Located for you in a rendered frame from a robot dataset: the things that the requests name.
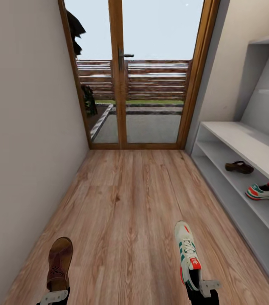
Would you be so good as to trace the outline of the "sandal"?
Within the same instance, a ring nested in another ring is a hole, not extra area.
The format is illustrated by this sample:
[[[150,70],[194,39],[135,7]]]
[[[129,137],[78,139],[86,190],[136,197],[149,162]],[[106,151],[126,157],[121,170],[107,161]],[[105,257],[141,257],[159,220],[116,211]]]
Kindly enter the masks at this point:
[[[244,161],[236,161],[235,163],[226,163],[226,171],[232,172],[237,170],[243,174],[250,174],[254,171],[254,168],[246,164]]]
[[[73,244],[70,238],[58,238],[52,245],[48,256],[49,272],[46,285],[50,292],[69,288],[68,271],[72,255]]]

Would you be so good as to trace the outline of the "gym shoe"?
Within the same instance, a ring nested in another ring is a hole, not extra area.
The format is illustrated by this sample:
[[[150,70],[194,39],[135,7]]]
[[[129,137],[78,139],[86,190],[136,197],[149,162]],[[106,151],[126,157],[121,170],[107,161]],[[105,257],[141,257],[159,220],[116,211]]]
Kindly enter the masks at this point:
[[[269,199],[269,183],[262,185],[254,184],[245,194],[252,200]]]
[[[193,234],[188,224],[178,221],[175,225],[174,236],[181,254],[181,280],[186,286],[188,283],[192,291],[202,290],[199,285],[202,280],[202,267],[198,259]]]

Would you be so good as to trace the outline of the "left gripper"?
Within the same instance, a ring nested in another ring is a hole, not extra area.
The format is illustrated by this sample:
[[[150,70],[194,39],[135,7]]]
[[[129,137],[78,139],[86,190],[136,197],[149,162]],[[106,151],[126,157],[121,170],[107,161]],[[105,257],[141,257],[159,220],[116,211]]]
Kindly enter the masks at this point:
[[[66,305],[69,294],[70,294],[70,287],[67,289],[67,291],[68,291],[68,294],[67,294],[67,297],[64,300],[62,300],[60,302],[53,302],[52,305]],[[40,305],[40,303],[37,303],[36,305]]]

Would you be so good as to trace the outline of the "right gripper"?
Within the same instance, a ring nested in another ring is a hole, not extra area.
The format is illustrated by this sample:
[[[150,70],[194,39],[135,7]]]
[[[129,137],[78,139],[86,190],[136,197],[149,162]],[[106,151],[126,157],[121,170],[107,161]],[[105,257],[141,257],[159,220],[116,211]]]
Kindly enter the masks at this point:
[[[204,298],[200,290],[192,291],[188,283],[186,283],[186,288],[192,305],[219,305],[219,297],[215,289],[210,290],[211,298]]]

